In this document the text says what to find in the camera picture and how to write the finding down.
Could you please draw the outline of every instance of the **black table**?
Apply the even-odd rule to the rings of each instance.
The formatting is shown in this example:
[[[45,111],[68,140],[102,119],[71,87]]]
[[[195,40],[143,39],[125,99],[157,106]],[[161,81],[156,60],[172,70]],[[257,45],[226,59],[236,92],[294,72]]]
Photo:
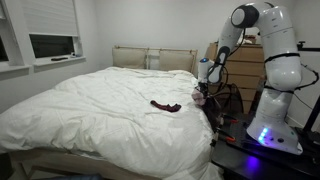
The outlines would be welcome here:
[[[224,126],[223,129],[228,131],[228,125]],[[320,165],[305,164],[319,169],[310,176],[300,172],[299,169],[294,170],[234,148],[221,140],[215,146],[211,161],[224,169],[229,177],[232,176],[232,179],[320,179]]]

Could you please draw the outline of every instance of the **white bedsheet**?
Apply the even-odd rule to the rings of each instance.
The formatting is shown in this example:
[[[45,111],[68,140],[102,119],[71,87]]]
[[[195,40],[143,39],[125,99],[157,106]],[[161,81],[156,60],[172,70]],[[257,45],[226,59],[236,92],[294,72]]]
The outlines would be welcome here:
[[[0,153],[81,150],[149,176],[219,179],[209,163],[210,124],[190,96],[193,78],[115,67],[71,78],[0,115]],[[162,111],[151,100],[182,108]]]

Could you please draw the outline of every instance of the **white robotic arm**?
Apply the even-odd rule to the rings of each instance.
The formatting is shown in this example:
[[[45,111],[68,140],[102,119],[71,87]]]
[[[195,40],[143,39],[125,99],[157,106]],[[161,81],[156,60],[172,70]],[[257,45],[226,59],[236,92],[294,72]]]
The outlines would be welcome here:
[[[207,96],[207,84],[221,81],[228,56],[245,28],[260,30],[267,82],[256,115],[247,133],[261,145],[301,154],[296,133],[284,122],[293,91],[301,82],[300,56],[292,23],[285,7],[270,3],[249,3],[234,10],[219,38],[215,62],[199,62],[200,92]]]

